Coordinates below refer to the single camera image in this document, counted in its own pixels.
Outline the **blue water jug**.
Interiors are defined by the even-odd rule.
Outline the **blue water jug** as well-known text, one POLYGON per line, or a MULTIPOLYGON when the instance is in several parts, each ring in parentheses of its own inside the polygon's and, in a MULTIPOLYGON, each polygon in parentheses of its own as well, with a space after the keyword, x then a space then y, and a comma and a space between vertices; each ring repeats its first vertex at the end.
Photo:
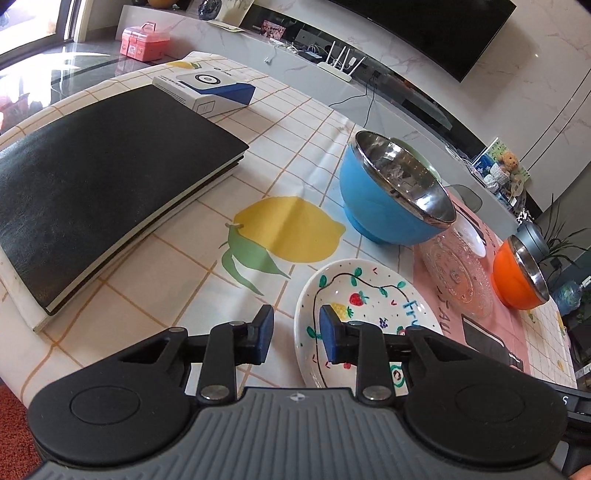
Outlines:
POLYGON ((561 316, 566 316, 579 308, 583 287, 575 282, 568 281, 552 293, 561 316))

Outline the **white wifi router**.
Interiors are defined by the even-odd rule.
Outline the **white wifi router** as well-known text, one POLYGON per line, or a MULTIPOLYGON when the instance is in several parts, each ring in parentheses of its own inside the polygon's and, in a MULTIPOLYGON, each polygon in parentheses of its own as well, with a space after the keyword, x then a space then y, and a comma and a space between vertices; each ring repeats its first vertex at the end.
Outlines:
POLYGON ((365 55, 360 55, 351 47, 344 46, 338 49, 337 43, 334 41, 329 47, 327 58, 318 63, 317 66, 335 78, 349 83, 353 79, 353 74, 365 60, 365 55))

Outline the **lemon pattern tablecloth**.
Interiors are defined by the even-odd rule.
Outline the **lemon pattern tablecloth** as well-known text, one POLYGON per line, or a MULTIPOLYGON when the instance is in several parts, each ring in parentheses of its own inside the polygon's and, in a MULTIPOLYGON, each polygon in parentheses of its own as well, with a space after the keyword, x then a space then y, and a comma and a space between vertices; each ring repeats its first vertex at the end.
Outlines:
POLYGON ((339 167, 354 122, 329 102, 222 56, 193 53, 190 61, 235 74, 256 86, 252 105, 216 123, 247 144, 245 159, 105 269, 40 333, 1 297, 1 377, 22 403, 46 384, 158 331, 180 325, 193 334, 249 319, 263 303, 276 311, 270 355, 238 371, 240 386, 303 384, 294 349, 294 310, 318 263, 297 262, 270 248, 276 275, 246 268, 228 254, 231 220, 257 204, 262 212, 304 206, 335 231, 325 261, 362 258, 412 279, 420 266, 403 246, 380 246, 356 232, 342 210, 339 167))

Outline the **grey chair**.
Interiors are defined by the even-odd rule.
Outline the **grey chair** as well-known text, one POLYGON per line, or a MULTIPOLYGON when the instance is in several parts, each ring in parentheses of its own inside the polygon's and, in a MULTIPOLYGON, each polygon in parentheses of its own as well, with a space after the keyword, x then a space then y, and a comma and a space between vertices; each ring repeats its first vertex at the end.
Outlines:
POLYGON ((456 197, 474 213, 478 213, 483 206, 482 198, 472 189, 461 184, 452 184, 447 186, 447 190, 453 193, 456 197))

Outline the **pink storage box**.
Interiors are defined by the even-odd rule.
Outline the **pink storage box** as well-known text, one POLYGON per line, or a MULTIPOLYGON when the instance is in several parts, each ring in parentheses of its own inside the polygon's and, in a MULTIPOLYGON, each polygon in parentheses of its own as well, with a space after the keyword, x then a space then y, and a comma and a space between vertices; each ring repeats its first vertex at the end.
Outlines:
POLYGON ((163 58, 170 36, 158 31, 156 24, 146 22, 139 27, 125 28, 121 35, 120 54, 141 62, 151 62, 163 58))

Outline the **grey metal bin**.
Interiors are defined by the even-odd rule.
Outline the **grey metal bin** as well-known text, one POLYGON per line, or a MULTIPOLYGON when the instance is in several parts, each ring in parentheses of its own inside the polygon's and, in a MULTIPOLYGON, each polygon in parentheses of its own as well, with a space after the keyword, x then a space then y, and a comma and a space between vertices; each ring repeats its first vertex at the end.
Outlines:
POLYGON ((517 228, 516 236, 538 263, 541 263, 549 254, 549 247, 541 228, 535 223, 531 221, 522 222, 517 228))

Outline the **black television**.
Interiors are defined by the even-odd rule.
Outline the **black television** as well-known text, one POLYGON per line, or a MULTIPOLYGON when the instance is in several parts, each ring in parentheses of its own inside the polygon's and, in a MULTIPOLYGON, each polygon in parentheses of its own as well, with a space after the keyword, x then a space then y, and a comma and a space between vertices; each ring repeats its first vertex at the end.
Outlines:
POLYGON ((516 9, 511 0, 335 3, 399 37, 461 82, 516 9))

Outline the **clear glass beaded plate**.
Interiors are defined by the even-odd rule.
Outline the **clear glass beaded plate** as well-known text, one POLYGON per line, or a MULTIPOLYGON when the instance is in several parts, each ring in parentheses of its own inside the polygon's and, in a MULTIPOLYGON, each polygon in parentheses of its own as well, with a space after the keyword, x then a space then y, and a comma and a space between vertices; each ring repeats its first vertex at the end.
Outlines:
POLYGON ((488 276, 469 245, 454 227, 419 245, 423 262, 443 298, 473 320, 493 313, 488 276))

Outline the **teddy bear toy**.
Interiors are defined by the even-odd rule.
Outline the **teddy bear toy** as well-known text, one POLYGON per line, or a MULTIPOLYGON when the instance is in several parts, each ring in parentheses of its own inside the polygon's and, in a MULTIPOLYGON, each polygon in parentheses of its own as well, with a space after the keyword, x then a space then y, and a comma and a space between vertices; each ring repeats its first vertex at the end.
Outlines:
POLYGON ((517 156, 510 150, 505 150, 499 158, 500 168, 508 175, 519 169, 520 163, 517 156))

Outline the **black notebook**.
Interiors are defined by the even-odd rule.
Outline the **black notebook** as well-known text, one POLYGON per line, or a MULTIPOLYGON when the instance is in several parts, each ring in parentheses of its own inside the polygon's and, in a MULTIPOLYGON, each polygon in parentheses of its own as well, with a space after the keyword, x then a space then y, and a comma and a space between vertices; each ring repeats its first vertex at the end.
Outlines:
POLYGON ((246 151, 153 86, 98 101, 1 154, 1 278, 40 327, 113 257, 246 151))

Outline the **pink restaurant placemat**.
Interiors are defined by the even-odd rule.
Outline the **pink restaurant placemat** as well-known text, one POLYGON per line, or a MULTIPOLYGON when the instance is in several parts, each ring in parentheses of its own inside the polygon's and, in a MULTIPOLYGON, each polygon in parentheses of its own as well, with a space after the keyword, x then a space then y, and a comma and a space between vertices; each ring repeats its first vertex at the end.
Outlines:
POLYGON ((529 374, 525 327, 520 312, 506 307, 491 284, 494 254, 500 239, 458 197, 454 196, 452 201, 457 211, 457 221, 452 227, 484 267, 493 292, 493 313, 485 320, 473 320, 459 313, 438 291, 423 262, 419 245, 414 247, 414 284, 427 299, 445 336, 529 374))

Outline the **blue steel bowl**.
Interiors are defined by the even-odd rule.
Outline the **blue steel bowl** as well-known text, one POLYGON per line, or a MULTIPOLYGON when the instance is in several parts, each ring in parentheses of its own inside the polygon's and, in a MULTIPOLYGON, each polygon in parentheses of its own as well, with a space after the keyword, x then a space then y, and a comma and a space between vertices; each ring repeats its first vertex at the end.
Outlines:
POLYGON ((368 130, 349 140, 339 190, 349 222, 375 243, 414 246, 457 220, 438 178, 404 146, 368 130))

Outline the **green potted plant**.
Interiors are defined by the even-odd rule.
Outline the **green potted plant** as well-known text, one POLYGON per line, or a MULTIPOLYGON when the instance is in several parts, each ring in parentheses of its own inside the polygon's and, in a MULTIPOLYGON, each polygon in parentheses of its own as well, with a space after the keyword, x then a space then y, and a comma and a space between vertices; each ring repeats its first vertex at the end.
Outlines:
POLYGON ((590 218, 576 207, 568 211, 561 200, 551 196, 549 208, 539 217, 548 253, 541 261, 545 275, 576 267, 578 258, 590 250, 590 218))

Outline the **white blue product box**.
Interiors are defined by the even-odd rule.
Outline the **white blue product box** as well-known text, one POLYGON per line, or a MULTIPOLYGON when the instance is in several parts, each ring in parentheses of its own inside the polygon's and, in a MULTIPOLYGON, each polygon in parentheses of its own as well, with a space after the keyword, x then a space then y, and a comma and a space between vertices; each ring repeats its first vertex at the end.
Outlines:
POLYGON ((251 83, 239 82, 219 70, 161 74, 152 78, 152 84, 205 118, 249 106, 256 91, 251 83))

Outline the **white fruit painted plate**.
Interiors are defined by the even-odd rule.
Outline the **white fruit painted plate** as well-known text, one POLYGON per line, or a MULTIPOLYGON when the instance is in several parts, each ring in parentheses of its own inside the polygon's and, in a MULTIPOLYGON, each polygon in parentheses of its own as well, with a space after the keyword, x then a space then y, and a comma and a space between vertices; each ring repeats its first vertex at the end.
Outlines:
POLYGON ((325 354, 320 327, 324 305, 331 306, 342 322, 365 321, 386 334, 403 335, 411 326, 442 332, 427 301, 398 272, 362 259, 329 263, 311 276, 295 305, 295 354, 310 388, 355 387, 356 367, 334 365, 325 354))

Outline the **orange steel bowl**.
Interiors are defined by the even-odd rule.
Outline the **orange steel bowl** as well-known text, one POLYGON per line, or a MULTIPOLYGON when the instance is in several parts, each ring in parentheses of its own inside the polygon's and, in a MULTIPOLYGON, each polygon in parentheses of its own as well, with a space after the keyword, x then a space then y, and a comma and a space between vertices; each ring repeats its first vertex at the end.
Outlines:
POLYGON ((491 284, 508 308, 531 310, 550 299, 538 263, 516 235, 508 237, 495 254, 491 284))

